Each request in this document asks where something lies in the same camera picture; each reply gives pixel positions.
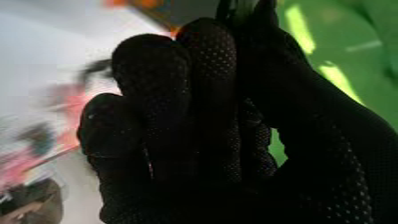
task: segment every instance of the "black glove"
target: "black glove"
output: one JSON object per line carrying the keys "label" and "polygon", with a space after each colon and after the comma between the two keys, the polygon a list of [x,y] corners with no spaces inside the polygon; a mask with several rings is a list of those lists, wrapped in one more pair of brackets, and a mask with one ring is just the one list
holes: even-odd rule
{"label": "black glove", "polygon": [[[313,71],[270,1],[233,35],[201,19],[176,41],[142,35],[116,49],[123,96],[93,99],[78,130],[101,219],[393,223],[396,133]],[[290,158],[277,172],[267,125]]]}

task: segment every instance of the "finger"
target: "finger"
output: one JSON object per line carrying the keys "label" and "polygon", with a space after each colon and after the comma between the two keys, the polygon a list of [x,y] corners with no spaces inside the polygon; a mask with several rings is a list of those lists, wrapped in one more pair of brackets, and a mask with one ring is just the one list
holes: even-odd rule
{"label": "finger", "polygon": [[251,99],[240,103],[240,136],[242,179],[247,182],[258,182],[274,176],[277,163],[268,152],[270,128],[263,124],[263,115]]}
{"label": "finger", "polygon": [[148,181],[142,123],[126,99],[110,93],[100,94],[85,105],[78,140],[101,182],[126,184],[130,181]]}
{"label": "finger", "polygon": [[192,96],[201,145],[199,175],[212,182],[240,181],[240,138],[236,124],[235,40],[224,26],[199,19],[176,37],[192,56]]}
{"label": "finger", "polygon": [[180,44],[158,35],[123,41],[112,55],[112,71],[128,102],[146,121],[144,143],[155,180],[194,176],[190,58]]}
{"label": "finger", "polygon": [[311,192],[329,195],[322,199],[327,203],[334,197],[336,203],[357,205],[359,199],[363,220],[370,220],[371,195],[380,219],[386,212],[380,208],[396,204],[391,200],[396,185],[380,185],[398,174],[395,130],[315,72],[292,50],[299,46],[292,36],[277,29],[244,35],[238,43],[244,89],[268,124],[279,128],[290,158],[276,177],[286,186],[295,184],[297,194],[306,191],[311,196]]}

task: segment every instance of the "blurry background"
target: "blurry background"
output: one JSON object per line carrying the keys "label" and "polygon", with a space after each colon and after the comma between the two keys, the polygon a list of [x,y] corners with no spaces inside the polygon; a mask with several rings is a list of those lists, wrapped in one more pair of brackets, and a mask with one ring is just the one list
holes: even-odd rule
{"label": "blurry background", "polygon": [[[132,35],[169,34],[155,22],[158,18],[148,19],[125,3],[0,0],[0,156],[32,147],[32,141],[16,140],[16,136],[43,122],[55,136],[43,138],[55,146],[64,144],[64,133],[73,132],[69,103],[84,104],[91,95],[114,90],[114,83],[96,78],[85,98],[69,99],[66,95],[80,94],[80,71],[93,61],[110,57],[117,43]],[[277,13],[281,27],[299,40],[315,69],[398,130],[398,2],[279,0]],[[68,140],[57,153],[73,144]],[[281,164],[277,134],[272,153]],[[62,185],[62,223],[101,223],[98,182],[80,153],[64,155],[50,166],[50,176]]]}

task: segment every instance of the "white wall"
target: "white wall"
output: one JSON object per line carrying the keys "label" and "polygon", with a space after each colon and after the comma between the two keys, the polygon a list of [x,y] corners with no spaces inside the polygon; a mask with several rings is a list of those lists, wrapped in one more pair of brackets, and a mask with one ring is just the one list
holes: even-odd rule
{"label": "white wall", "polygon": [[107,9],[101,0],[0,0],[0,30],[0,118],[18,118],[18,131],[53,116],[39,109],[37,91],[73,81],[125,38],[164,31],[132,9]]}

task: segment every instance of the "orange object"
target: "orange object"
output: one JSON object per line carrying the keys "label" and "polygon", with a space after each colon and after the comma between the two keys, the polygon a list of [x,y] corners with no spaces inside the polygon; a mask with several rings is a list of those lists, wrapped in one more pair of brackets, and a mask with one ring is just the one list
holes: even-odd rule
{"label": "orange object", "polygon": [[178,36],[180,30],[181,30],[181,27],[172,27],[171,28],[171,37],[176,37]]}
{"label": "orange object", "polygon": [[148,9],[153,9],[164,4],[164,0],[135,0],[135,2]]}
{"label": "orange object", "polygon": [[125,6],[128,4],[128,0],[107,0],[105,5],[107,7]]}

